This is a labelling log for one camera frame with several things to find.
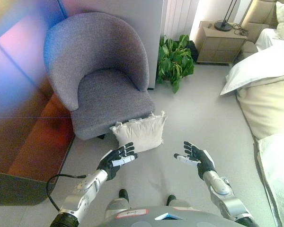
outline potted plant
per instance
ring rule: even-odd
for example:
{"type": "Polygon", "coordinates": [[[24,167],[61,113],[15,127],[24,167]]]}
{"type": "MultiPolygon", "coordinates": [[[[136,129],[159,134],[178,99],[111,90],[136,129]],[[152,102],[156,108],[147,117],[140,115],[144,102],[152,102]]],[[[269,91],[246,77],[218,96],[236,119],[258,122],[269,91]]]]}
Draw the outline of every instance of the potted plant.
{"type": "Polygon", "coordinates": [[[157,83],[169,80],[174,93],[179,90],[180,79],[194,73],[194,61],[190,49],[186,48],[188,40],[188,35],[181,35],[178,42],[160,39],[157,83]]]}

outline robot's left hand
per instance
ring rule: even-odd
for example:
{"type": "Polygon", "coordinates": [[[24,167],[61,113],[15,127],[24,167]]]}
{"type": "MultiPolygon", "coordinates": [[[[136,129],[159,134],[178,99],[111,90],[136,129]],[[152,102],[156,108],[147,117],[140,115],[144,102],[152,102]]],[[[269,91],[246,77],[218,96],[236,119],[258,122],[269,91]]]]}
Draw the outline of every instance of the robot's left hand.
{"type": "Polygon", "coordinates": [[[138,158],[133,150],[132,142],[119,147],[117,150],[110,150],[101,158],[97,169],[103,169],[107,172],[107,181],[113,179],[122,165],[138,158]]]}
{"type": "Polygon", "coordinates": [[[198,174],[201,179],[203,179],[205,172],[215,171],[213,159],[206,150],[201,150],[187,141],[184,141],[184,149],[184,152],[187,153],[187,157],[179,154],[174,154],[174,157],[181,162],[197,166],[198,174]]]}

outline nightstand drawer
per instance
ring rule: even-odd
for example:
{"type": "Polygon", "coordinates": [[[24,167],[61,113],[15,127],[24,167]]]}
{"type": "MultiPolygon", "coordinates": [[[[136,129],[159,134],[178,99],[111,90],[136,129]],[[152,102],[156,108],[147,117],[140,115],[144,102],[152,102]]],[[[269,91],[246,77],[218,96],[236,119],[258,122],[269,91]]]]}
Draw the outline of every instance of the nightstand drawer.
{"type": "Polygon", "coordinates": [[[222,38],[221,42],[216,50],[219,51],[237,51],[244,44],[244,39],[231,39],[222,38]]]}
{"type": "Polygon", "coordinates": [[[197,59],[197,62],[200,62],[200,61],[212,61],[215,53],[216,53],[216,51],[202,50],[199,53],[199,57],[197,59]]]}
{"type": "Polygon", "coordinates": [[[232,62],[236,55],[237,51],[216,51],[211,61],[232,62]]]}
{"type": "Polygon", "coordinates": [[[202,50],[197,62],[223,62],[231,63],[236,57],[237,51],[202,50]]]}
{"type": "Polygon", "coordinates": [[[221,38],[206,38],[202,50],[217,50],[221,42],[221,38]]]}

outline sticker label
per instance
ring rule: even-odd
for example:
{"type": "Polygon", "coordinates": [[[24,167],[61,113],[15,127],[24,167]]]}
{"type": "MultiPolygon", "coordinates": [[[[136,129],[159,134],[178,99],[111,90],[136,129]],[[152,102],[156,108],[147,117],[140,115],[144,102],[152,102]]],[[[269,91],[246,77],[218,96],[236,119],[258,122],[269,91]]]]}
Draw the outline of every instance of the sticker label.
{"type": "Polygon", "coordinates": [[[200,210],[197,210],[195,208],[192,208],[192,207],[173,207],[173,209],[175,210],[179,210],[179,211],[200,211],[200,210]]]}
{"type": "Polygon", "coordinates": [[[129,210],[119,213],[115,218],[116,219],[128,218],[128,217],[140,216],[145,214],[148,214],[148,209],[129,210]]]}

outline chair leg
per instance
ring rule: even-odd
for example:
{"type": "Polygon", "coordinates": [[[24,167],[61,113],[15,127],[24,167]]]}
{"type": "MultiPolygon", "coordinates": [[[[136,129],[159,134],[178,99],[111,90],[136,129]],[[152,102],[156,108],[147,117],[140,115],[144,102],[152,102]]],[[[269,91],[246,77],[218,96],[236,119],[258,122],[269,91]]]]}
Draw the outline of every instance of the chair leg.
{"type": "Polygon", "coordinates": [[[97,138],[104,140],[105,134],[97,136],[97,138]]]}

